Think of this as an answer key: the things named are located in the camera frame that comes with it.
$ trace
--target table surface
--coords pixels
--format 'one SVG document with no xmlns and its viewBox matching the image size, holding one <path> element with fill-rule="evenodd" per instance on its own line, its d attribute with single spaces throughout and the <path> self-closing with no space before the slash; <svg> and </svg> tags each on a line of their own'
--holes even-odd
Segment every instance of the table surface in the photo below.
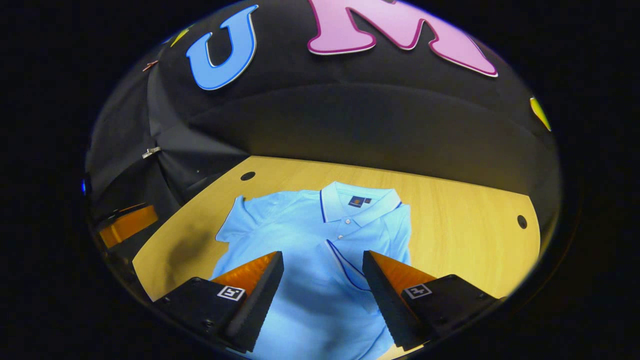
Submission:
<svg viewBox="0 0 640 360">
<path fill-rule="evenodd" d="M 240 180 L 247 172 L 255 176 Z M 194 276 L 210 278 L 228 249 L 215 236 L 237 196 L 250 200 L 281 191 L 321 190 L 333 181 L 396 189 L 411 206 L 412 266 L 435 277 L 456 274 L 493 297 L 503 297 L 538 258 L 540 229 L 526 195 L 389 170 L 251 156 L 151 236 L 133 259 L 140 283 L 155 301 Z M 518 225 L 518 215 L 525 217 L 525 229 Z M 380 359 L 402 354 L 402 348 L 392 347 Z"/>
</svg>

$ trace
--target pink letter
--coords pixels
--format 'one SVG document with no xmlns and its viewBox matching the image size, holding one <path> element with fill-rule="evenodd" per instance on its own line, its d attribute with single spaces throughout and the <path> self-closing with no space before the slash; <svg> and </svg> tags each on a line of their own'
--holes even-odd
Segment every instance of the pink letter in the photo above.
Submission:
<svg viewBox="0 0 640 360">
<path fill-rule="evenodd" d="M 318 27 L 318 35 L 307 44 L 314 54 L 355 53 L 376 45 L 373 35 L 356 27 L 351 14 L 355 12 L 404 50 L 415 47 L 422 23 L 426 22 L 436 36 L 429 43 L 434 53 L 481 74 L 498 76 L 495 67 L 464 32 L 424 10 L 400 1 L 309 0 L 309 3 Z"/>
</svg>

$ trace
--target metal clip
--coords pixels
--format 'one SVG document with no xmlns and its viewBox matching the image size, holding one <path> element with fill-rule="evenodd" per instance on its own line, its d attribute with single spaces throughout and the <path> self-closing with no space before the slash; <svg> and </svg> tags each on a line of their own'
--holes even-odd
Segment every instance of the metal clip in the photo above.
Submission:
<svg viewBox="0 0 640 360">
<path fill-rule="evenodd" d="M 156 60 L 156 61 L 153 61 L 153 62 L 148 63 L 148 64 L 147 64 L 147 67 L 145 67 L 144 69 L 142 69 L 142 72 L 147 71 L 148 69 L 150 69 L 152 66 L 154 66 L 154 65 L 155 65 L 155 64 L 157 64 L 157 63 L 158 63 L 158 61 L 157 61 L 157 60 Z"/>
<path fill-rule="evenodd" d="M 158 151 L 160 151 L 160 150 L 162 150 L 162 149 L 160 149 L 160 146 L 159 146 L 159 147 L 154 147 L 153 149 L 147 149 L 147 152 L 145 152 L 144 154 L 142 154 L 142 158 L 143 158 L 143 159 L 146 159 L 146 158 L 148 158 L 149 156 L 151 156 L 151 155 L 153 155 L 153 154 L 157 153 L 157 152 L 158 152 Z"/>
</svg>

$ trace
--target shirt placket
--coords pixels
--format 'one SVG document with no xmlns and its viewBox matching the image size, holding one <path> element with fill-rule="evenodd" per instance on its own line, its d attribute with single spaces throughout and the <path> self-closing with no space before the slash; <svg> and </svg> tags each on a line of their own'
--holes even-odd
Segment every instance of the shirt placket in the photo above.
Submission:
<svg viewBox="0 0 640 360">
<path fill-rule="evenodd" d="M 340 240 L 353 233 L 359 228 L 358 224 L 351 217 L 342 217 L 335 231 L 335 240 Z"/>
</svg>

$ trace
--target light blue polo shirt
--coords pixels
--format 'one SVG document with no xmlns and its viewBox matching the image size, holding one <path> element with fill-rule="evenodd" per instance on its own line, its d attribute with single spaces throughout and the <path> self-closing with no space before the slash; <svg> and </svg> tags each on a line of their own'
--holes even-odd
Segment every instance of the light blue polo shirt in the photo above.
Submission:
<svg viewBox="0 0 640 360">
<path fill-rule="evenodd" d="M 236 201 L 211 279 L 273 251 L 284 272 L 250 359 L 377 359 L 393 339 L 362 273 L 373 250 L 410 265 L 409 205 L 393 189 L 334 182 L 320 192 Z"/>
</svg>

